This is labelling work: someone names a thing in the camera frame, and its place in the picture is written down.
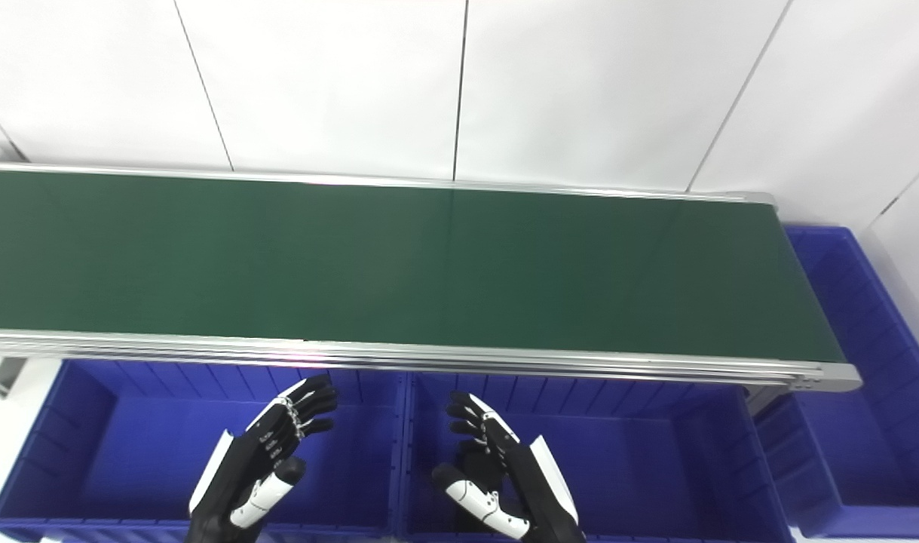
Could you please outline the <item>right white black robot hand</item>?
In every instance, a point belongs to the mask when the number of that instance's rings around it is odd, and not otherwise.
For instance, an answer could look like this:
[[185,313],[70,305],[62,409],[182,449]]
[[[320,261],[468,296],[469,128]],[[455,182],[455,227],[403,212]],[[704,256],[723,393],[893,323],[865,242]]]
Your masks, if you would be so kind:
[[450,392],[449,430],[467,439],[472,468],[442,463],[433,485],[493,532],[520,542],[584,542],[577,508],[543,436],[523,443],[503,416],[473,393]]

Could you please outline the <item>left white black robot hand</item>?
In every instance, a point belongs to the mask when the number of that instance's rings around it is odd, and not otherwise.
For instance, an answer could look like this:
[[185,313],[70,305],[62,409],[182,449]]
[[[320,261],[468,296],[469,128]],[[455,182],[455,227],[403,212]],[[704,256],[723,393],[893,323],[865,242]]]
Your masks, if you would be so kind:
[[274,397],[244,432],[222,431],[189,501],[186,542],[256,542],[267,516],[305,474],[295,451],[331,430],[338,392],[327,374]]

